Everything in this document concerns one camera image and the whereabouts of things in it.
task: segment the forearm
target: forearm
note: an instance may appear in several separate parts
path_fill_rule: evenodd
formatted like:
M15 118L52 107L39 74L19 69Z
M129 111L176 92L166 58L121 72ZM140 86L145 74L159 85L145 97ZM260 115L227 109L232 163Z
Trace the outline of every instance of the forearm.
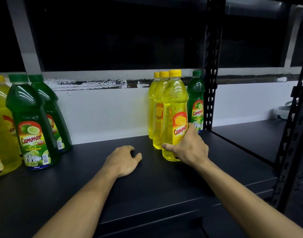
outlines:
M196 167L222 205L250 237L303 237L303 229L211 161Z
M101 169L34 236L91 238L116 177Z

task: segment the person's right arm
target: person's right arm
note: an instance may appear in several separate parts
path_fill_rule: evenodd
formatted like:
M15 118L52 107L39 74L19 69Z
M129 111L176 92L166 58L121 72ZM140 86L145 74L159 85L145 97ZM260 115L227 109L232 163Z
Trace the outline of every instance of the person's right arm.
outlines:
M162 147L177 154L182 162L199 172L249 237L303 238L301 227L209 160L209 147L198 135L193 124L189 123L189 129L178 145L163 144Z

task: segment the person's left hand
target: person's left hand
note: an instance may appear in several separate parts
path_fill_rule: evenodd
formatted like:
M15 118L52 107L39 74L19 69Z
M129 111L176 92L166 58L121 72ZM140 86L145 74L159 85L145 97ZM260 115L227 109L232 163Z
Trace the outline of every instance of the person's left hand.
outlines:
M134 171L142 159L141 153L138 153L134 158L132 158L130 152L134 149L135 148L130 145L116 148L113 153L106 158L102 169L113 173L116 178L129 175Z

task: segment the green bottle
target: green bottle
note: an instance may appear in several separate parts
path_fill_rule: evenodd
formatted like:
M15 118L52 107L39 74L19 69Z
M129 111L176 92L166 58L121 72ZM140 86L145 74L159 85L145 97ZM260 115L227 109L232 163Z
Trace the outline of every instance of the green bottle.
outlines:
M67 152L72 148L71 138L58 106L58 96L54 91L44 83L42 75L28 75L32 82L32 87L39 93L41 99L45 102L44 110L51 125L53 135L58 144L60 153Z
M201 79L201 71L193 71L193 78L188 85L189 100L187 103L188 122L193 123L197 131L203 130L203 94L204 83Z
M6 107L12 112L16 135L28 169L42 169L60 160L57 142L44 111L43 100L28 84L27 75L9 75L13 84Z

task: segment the person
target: person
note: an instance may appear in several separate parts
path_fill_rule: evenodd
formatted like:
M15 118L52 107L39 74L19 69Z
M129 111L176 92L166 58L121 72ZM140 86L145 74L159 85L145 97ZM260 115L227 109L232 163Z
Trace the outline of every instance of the person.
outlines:
M218 168L208 157L209 147L193 124L177 145L163 144L193 167L208 183L222 205L249 237L303 238L303 229ZM34 236L34 238L91 238L115 180L134 171L142 159L132 158L132 146L117 148L98 173L81 188Z

